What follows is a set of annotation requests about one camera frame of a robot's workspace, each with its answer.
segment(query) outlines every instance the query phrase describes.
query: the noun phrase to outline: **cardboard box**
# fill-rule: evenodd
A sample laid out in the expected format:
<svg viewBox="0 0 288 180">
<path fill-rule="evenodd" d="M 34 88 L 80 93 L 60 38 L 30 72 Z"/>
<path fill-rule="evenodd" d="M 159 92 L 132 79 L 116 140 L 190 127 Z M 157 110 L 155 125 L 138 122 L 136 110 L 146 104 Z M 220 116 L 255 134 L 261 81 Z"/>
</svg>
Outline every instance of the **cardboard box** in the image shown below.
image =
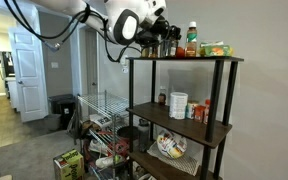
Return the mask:
<svg viewBox="0 0 288 180">
<path fill-rule="evenodd" d="M 75 149 L 53 158 L 56 180 L 83 180 L 84 158 Z"/>
</svg>

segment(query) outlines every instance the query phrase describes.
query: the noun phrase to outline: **floor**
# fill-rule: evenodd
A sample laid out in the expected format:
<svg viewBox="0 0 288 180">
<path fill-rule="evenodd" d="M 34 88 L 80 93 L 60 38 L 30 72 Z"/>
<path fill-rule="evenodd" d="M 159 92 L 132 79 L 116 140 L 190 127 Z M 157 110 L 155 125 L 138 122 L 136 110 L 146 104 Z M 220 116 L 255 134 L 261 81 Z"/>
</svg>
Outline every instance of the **floor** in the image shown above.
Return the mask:
<svg viewBox="0 0 288 180">
<path fill-rule="evenodd" d="M 20 113 L 11 108 L 9 99 L 0 96 L 0 147 L 51 133 L 44 121 L 21 122 Z"/>
</svg>

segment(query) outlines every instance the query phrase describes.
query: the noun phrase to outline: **carpet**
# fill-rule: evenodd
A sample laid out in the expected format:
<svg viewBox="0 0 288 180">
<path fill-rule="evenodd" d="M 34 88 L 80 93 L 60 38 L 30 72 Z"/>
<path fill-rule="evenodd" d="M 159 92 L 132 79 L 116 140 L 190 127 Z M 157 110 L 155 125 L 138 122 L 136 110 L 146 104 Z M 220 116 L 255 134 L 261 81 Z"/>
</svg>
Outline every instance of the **carpet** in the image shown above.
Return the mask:
<svg viewBox="0 0 288 180">
<path fill-rule="evenodd" d="M 80 151 L 66 131 L 0 147 L 1 175 L 11 174 L 13 180 L 54 180 L 53 157 L 73 148 Z"/>
</svg>

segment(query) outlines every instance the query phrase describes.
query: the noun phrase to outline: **black metal frame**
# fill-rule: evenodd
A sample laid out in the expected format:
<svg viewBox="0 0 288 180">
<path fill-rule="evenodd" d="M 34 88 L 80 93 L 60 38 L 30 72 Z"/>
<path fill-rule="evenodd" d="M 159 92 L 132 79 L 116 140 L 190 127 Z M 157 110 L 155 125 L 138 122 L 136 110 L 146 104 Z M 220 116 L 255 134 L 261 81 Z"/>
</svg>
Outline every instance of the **black metal frame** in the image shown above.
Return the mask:
<svg viewBox="0 0 288 180">
<path fill-rule="evenodd" d="M 133 109 L 134 104 L 134 59 L 130 59 L 130 73 L 129 73 L 129 109 Z M 229 125 L 229 116 L 232 106 L 232 100 L 233 100 L 233 93 L 234 93 L 234 85 L 236 80 L 236 73 L 237 73 L 237 66 L 238 61 L 231 61 L 230 66 L 230 74 L 229 74 L 229 80 L 227 85 L 227 93 L 226 93 L 226 100 L 225 100 L 225 107 L 224 107 L 224 115 L 222 124 L 224 126 Z M 205 140 L 208 142 L 212 142 L 213 140 L 213 132 L 214 132 L 214 125 L 215 125 L 215 118 L 216 118 L 216 112 L 217 112 L 217 106 L 218 106 L 218 99 L 220 95 L 220 87 L 222 82 L 222 75 L 223 75 L 223 69 L 224 69 L 224 60 L 223 59 L 215 59 L 215 66 L 214 66 L 214 75 L 213 75 L 213 82 L 212 82 L 212 90 L 211 90 L 211 105 L 210 105 L 210 112 L 209 112 L 209 119 L 207 124 L 207 130 L 205 134 Z M 155 83 L 156 83 L 156 61 L 152 60 L 152 85 L 151 85 L 151 102 L 155 102 Z M 153 126 L 154 124 L 151 122 L 150 127 L 150 139 L 153 140 Z M 130 114 L 129 116 L 129 125 L 133 126 L 133 114 Z M 219 173 L 220 173 L 220 167 L 222 163 L 222 158 L 224 154 L 224 147 L 225 147 L 225 141 L 226 136 L 223 138 L 221 143 L 218 146 L 217 155 L 216 155 L 216 162 L 214 167 L 214 173 L 213 178 L 218 179 Z M 133 152 L 133 142 L 130 140 L 130 152 Z M 211 148 L 208 146 L 204 146 L 203 151 L 203 160 L 202 160 L 202 167 L 201 167 L 201 180 L 207 179 L 207 173 L 208 173 L 208 167 L 209 167 L 209 161 L 210 161 L 210 154 L 211 154 Z M 130 177 L 133 177 L 133 171 L 132 169 L 129 171 Z"/>
</svg>

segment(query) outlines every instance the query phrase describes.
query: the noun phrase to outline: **light switch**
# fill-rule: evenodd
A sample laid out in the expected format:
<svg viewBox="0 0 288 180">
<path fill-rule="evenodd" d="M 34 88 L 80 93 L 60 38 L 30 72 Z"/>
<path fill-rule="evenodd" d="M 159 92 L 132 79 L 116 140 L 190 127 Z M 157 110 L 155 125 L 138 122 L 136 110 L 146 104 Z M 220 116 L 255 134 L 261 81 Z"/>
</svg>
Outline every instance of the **light switch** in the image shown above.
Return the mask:
<svg viewBox="0 0 288 180">
<path fill-rule="evenodd" d="M 52 68 L 58 68 L 58 62 L 52 62 L 51 66 Z"/>
</svg>

